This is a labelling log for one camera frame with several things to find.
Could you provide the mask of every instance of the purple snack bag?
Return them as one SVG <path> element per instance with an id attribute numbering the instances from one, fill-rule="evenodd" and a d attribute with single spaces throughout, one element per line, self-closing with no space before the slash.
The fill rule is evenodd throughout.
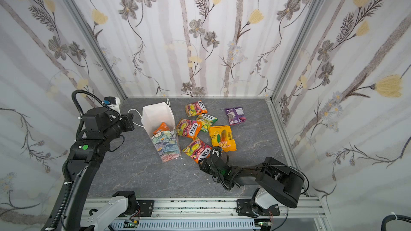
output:
<path id="1" fill-rule="evenodd" d="M 229 117 L 230 126 L 246 121 L 242 107 L 225 108 L 224 110 Z"/>

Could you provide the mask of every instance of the black cable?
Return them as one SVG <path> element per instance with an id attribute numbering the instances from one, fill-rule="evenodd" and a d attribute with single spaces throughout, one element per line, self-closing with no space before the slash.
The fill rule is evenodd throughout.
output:
<path id="1" fill-rule="evenodd" d="M 383 222 L 381 223 L 381 231 L 387 231 L 386 225 L 388 222 L 390 222 L 391 220 L 402 220 L 408 223 L 411 223 L 411 218 L 404 216 L 404 215 L 397 215 L 397 217 L 395 217 L 395 215 L 388 215 L 387 217 L 385 217 L 383 219 Z"/>
<path id="2" fill-rule="evenodd" d="M 69 160 L 66 160 L 63 164 L 62 171 L 63 171 L 63 176 L 64 176 L 64 182 L 66 183 L 65 185 L 63 185 L 64 186 L 64 196 L 63 196 L 63 200 L 61 201 L 60 207 L 57 213 L 55 214 L 53 221 L 51 222 L 49 226 L 50 229 L 55 229 L 57 227 L 57 224 L 61 218 L 61 214 L 64 211 L 64 208 L 66 206 L 67 200 L 70 195 L 72 183 L 71 183 L 70 173 L 67 169 L 68 164 L 69 164 Z"/>
<path id="3" fill-rule="evenodd" d="M 120 146 L 122 146 L 123 143 L 124 143 L 124 141 L 126 140 L 126 138 L 125 138 L 123 135 L 120 135 L 120 136 L 123 138 L 123 142 L 122 142 L 121 145 L 120 145 Z M 114 150 L 110 150 L 110 149 L 109 149 L 109 152 L 114 152 L 115 150 L 119 149 L 120 146 L 118 146 L 118 147 L 117 147 L 116 149 L 114 149 Z"/>
<path id="4" fill-rule="evenodd" d="M 274 229 L 271 229 L 270 231 L 274 231 L 275 229 L 278 229 L 278 228 L 280 228 L 282 225 L 284 225 L 284 223 L 285 223 L 285 221 L 287 220 L 287 218 L 288 218 L 288 207 L 287 207 L 287 215 L 285 215 L 284 221 L 281 223 L 281 225 L 279 225 L 278 227 L 276 227 L 276 228 L 274 228 Z"/>
<path id="5" fill-rule="evenodd" d="M 94 98 L 95 100 L 97 100 L 97 101 L 100 103 L 100 105 L 102 105 L 104 108 L 107 108 L 108 110 L 111 110 L 111 111 L 113 111 L 114 113 L 116 113 L 116 115 L 117 115 L 118 118 L 120 119 L 120 113 L 119 113 L 118 111 L 116 111 L 116 110 L 111 109 L 109 106 L 105 105 L 105 104 L 103 103 L 103 101 L 101 101 L 97 96 L 95 96 L 95 95 L 93 95 L 93 94 L 91 94 L 90 92 L 85 91 L 85 90 L 75 90 L 75 91 L 73 91 L 73 93 L 71 94 L 71 99 L 73 100 L 73 103 L 74 103 L 74 105 L 76 106 L 76 108 L 77 108 L 77 110 L 79 111 L 79 114 L 80 114 L 80 123 L 79 123 L 79 127 L 77 128 L 77 132 L 76 132 L 76 140 L 80 140 L 80 139 L 81 139 L 81 137 L 79 138 L 79 134 L 80 134 L 81 130 L 83 129 L 83 125 L 84 125 L 84 120 L 83 120 L 84 112 L 83 112 L 83 109 L 81 109 L 81 106 L 80 106 L 80 104 L 79 104 L 79 102 L 77 101 L 77 98 L 76 98 L 76 95 L 77 95 L 78 93 L 83 93 L 83 94 L 86 94 L 86 95 L 91 96 L 92 98 Z"/>
<path id="6" fill-rule="evenodd" d="M 256 168 L 256 170 L 257 169 L 262 169 L 262 168 L 265 168 L 265 167 L 290 167 L 292 169 L 295 169 L 296 171 L 300 172 L 305 177 L 305 179 L 307 180 L 307 188 L 301 194 L 305 194 L 306 191 L 308 190 L 308 188 L 310 187 L 310 182 L 308 181 L 307 176 L 301 170 L 297 169 L 296 167 L 288 166 L 288 165 L 273 164 L 273 165 L 265 165 L 265 166 L 262 166 L 262 167 L 258 167 L 258 168 Z"/>

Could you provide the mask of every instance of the wall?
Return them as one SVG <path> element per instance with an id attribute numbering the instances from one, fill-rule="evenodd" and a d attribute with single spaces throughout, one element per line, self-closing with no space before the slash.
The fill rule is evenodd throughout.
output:
<path id="1" fill-rule="evenodd" d="M 410 215 L 410 24 L 410 0 L 325 0 L 275 100 L 336 231 Z"/>
<path id="2" fill-rule="evenodd" d="M 312 0 L 75 0 L 129 96 L 270 96 Z"/>
<path id="3" fill-rule="evenodd" d="M 72 91 L 116 91 L 61 0 L 0 5 L 0 226 L 39 230 L 79 123 Z M 78 100 L 84 110 L 94 106 Z"/>

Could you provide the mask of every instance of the cable tie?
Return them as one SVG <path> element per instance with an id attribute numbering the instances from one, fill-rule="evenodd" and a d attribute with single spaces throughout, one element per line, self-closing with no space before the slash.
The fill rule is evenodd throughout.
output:
<path id="1" fill-rule="evenodd" d="M 397 215 L 392 211 L 391 214 L 393 214 L 395 216 L 395 220 L 398 220 Z"/>

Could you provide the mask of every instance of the gray marble floor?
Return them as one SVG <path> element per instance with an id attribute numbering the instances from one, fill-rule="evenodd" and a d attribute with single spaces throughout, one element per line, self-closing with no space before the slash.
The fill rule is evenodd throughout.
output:
<path id="1" fill-rule="evenodd" d="M 196 99 L 170 99 L 176 124 L 187 118 L 184 105 Z M 143 106 L 164 101 L 158 99 L 127 99 L 121 112 L 129 109 L 142 110 Z M 244 108 L 247 121 L 232 126 L 237 151 L 228 152 L 229 165 L 251 166 L 271 156 L 286 162 L 278 140 L 273 121 L 264 99 L 203 99 L 208 114 L 216 116 L 215 126 L 228 125 L 224 108 L 240 106 Z M 140 123 L 134 113 L 134 122 Z M 136 126 L 134 131 L 123 133 L 125 142 L 117 151 L 107 152 L 90 188 L 91 197 L 111 197 L 116 191 L 134 191 L 137 197 L 233 197 L 252 196 L 258 186 L 234 187 L 230 192 L 211 176 L 200 171 L 196 162 L 182 153 L 176 160 L 162 163 L 146 131 Z M 208 133 L 200 131 L 198 137 L 211 145 Z M 111 148 L 120 145 L 122 139 L 111 143 Z M 192 139 L 179 137 L 180 148 L 185 148 Z"/>

